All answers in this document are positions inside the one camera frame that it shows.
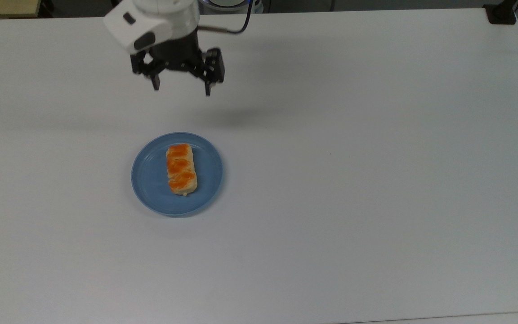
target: white table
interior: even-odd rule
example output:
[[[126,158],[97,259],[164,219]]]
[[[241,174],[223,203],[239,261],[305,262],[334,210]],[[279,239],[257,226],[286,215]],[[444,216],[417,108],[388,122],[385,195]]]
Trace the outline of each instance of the white table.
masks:
[[[154,92],[99,18],[0,21],[0,324],[518,311],[518,25],[272,14],[200,43],[224,52],[210,98],[178,72]],[[226,167],[187,219],[130,184],[173,131]]]

